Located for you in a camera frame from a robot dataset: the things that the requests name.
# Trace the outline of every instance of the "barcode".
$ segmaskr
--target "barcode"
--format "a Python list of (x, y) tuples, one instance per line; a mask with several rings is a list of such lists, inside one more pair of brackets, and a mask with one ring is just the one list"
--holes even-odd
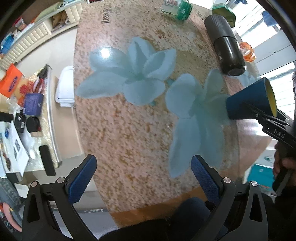
[(178, 5), (178, 1), (175, 1), (175, 0), (167, 0), (167, 3), (168, 3), (168, 4), (175, 5), (175, 6)]

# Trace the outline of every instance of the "blue gripper pad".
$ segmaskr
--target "blue gripper pad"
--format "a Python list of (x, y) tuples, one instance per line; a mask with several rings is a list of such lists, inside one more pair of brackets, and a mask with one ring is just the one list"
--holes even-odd
[(70, 172), (65, 183), (69, 203), (79, 202), (95, 171), (96, 157), (87, 155), (79, 167)]
[(202, 190), (207, 196), (207, 199), (217, 205), (220, 202), (219, 186), (212, 179), (211, 175), (205, 168), (205, 165), (208, 169), (210, 168), (200, 155), (192, 157), (191, 170), (193, 174), (200, 183)]

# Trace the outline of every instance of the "purple box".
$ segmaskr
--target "purple box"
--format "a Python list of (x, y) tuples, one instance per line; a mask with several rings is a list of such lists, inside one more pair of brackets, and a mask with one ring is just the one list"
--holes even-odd
[(40, 116), (44, 95), (40, 93), (26, 94), (24, 114)]

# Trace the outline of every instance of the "paper with qr code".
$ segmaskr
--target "paper with qr code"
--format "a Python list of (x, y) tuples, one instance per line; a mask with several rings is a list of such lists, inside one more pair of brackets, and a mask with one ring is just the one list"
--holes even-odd
[(23, 176), (26, 166), (29, 161), (29, 156), (28, 156), (27, 151), (24, 148), (24, 146), (20, 140), (20, 137), (17, 133), (15, 125), (12, 121), (11, 121), (11, 133), (12, 133), (11, 140), (12, 140), (12, 148), (13, 148), (14, 157), (17, 161), (18, 166), (19, 166), (20, 174)]

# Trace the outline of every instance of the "cabinet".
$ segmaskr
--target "cabinet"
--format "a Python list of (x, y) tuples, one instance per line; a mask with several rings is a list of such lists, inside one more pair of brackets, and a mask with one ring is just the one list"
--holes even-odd
[[(9, 52), (3, 57), (2, 60), (0, 60), (0, 66), (7, 70), (10, 64), (19, 62), (31, 51), (50, 38), (78, 25), (83, 6), (85, 4), (86, 3), (84, 0), (72, 1), (36, 22), (10, 47)], [(70, 23), (52, 33), (51, 17), (63, 10), (65, 10)]]

